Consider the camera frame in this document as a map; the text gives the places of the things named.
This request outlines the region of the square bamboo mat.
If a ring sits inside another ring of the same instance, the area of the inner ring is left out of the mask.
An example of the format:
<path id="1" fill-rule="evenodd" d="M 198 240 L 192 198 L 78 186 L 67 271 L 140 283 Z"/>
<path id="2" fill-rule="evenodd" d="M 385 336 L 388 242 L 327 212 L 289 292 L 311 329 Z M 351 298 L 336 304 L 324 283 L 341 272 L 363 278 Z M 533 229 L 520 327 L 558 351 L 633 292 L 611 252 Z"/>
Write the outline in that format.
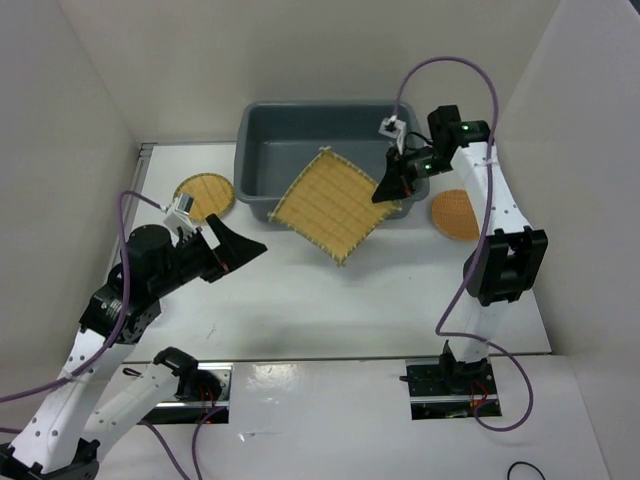
<path id="1" fill-rule="evenodd" d="M 288 187 L 268 220 L 294 231 L 342 266 L 371 232 L 401 210 L 398 200 L 374 203 L 377 187 L 364 170 L 323 147 Z"/>

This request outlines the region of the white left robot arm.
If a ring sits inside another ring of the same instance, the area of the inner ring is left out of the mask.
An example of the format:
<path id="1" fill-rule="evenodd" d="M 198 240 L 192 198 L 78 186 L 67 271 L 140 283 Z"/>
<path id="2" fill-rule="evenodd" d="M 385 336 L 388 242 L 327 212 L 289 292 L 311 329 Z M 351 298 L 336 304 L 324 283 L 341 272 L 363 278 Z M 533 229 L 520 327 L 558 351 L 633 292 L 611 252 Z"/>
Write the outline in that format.
<path id="1" fill-rule="evenodd" d="M 188 282 L 213 283 L 265 253 L 264 244 L 229 229 L 216 215 L 206 219 L 218 240 L 210 247 L 186 220 L 171 227 L 133 230 L 121 261 L 91 297 L 60 386 L 43 400 L 29 423 L 1 446 L 1 473 L 11 479 L 93 479 L 113 446 L 161 401 L 184 400 L 212 375 L 176 347 L 106 404 L 99 402 L 112 376 L 160 315 L 160 301 Z"/>

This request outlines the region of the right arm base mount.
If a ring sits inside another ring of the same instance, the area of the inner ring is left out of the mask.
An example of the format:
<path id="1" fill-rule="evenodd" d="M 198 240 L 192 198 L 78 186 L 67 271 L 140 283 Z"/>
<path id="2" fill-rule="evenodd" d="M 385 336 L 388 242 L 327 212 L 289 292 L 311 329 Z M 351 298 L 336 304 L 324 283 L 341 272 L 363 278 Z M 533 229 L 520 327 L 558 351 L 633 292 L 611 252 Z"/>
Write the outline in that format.
<path id="1" fill-rule="evenodd" d="M 455 359 L 449 341 L 438 357 L 406 361 L 399 380 L 407 385 L 413 420 L 502 415 L 493 369 L 488 358 L 474 363 Z"/>

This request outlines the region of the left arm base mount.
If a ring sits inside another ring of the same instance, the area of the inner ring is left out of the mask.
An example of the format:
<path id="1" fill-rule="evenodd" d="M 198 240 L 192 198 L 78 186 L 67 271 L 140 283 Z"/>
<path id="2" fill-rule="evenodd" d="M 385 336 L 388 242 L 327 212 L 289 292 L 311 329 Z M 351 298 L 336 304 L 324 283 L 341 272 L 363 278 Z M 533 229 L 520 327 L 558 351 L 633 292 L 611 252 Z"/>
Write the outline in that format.
<path id="1" fill-rule="evenodd" d="M 196 425 L 212 412 L 206 424 L 227 424 L 232 373 L 231 363 L 201 363 L 198 386 L 184 397 L 170 395 L 143 419 L 153 425 Z"/>

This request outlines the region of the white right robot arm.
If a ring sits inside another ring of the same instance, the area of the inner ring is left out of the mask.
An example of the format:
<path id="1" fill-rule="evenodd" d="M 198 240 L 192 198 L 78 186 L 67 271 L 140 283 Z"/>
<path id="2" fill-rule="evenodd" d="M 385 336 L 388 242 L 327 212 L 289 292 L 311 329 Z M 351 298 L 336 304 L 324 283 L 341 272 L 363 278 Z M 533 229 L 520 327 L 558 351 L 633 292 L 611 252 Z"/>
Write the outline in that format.
<path id="1" fill-rule="evenodd" d="M 380 133 L 395 143 L 372 201 L 403 200 L 415 193 L 418 181 L 450 171 L 462 182 L 481 237 L 463 266 L 464 291 L 457 297 L 467 305 L 469 318 L 463 331 L 447 334 L 438 369 L 441 387 L 459 393 L 472 382 L 473 369 L 486 361 L 508 305 L 532 288 L 548 237 L 521 213 L 485 121 L 464 121 L 457 106 L 447 105 L 431 112 L 427 123 L 430 140 L 412 148 L 403 121 L 382 120 Z"/>

